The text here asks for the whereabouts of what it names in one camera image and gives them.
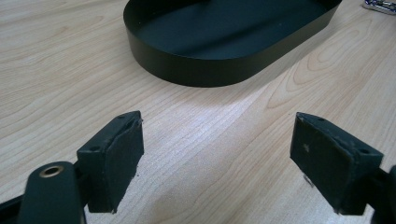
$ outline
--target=tabletop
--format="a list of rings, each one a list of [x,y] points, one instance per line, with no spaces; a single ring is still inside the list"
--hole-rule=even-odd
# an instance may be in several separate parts
[[[88,223],[369,223],[334,213],[290,159],[296,112],[396,163],[396,17],[344,0],[330,24],[259,74],[191,88],[145,71],[126,0],[0,2],[0,202],[35,168],[140,110],[145,155],[119,211]]]

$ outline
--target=wood grain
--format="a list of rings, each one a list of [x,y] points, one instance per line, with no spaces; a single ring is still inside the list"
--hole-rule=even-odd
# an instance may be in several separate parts
[[[0,2],[0,202],[118,114],[140,110],[146,153],[119,212],[89,223],[369,223],[336,215],[290,160],[297,111],[396,163],[396,20],[345,0],[331,23],[258,75],[178,86],[141,68],[127,1]]]

